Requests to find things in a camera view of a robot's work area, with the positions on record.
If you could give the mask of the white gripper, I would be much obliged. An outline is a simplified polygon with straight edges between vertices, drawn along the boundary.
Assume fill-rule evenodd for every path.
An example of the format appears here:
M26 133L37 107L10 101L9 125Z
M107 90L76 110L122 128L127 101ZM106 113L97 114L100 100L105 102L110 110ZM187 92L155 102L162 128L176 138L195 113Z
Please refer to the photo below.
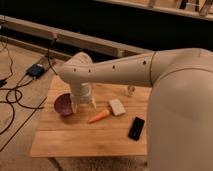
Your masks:
M70 86L71 108L73 113L77 113L78 105L89 103L92 100L92 86L90 83L73 84ZM97 109L96 102L91 101L90 107Z

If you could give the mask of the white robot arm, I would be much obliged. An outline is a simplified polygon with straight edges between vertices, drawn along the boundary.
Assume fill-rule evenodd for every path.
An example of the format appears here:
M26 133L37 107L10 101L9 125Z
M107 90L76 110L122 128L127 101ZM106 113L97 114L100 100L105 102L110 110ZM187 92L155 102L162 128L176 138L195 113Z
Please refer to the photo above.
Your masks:
M173 49L100 63L80 52L59 76L73 98L92 83L149 87L149 170L213 171L213 52Z

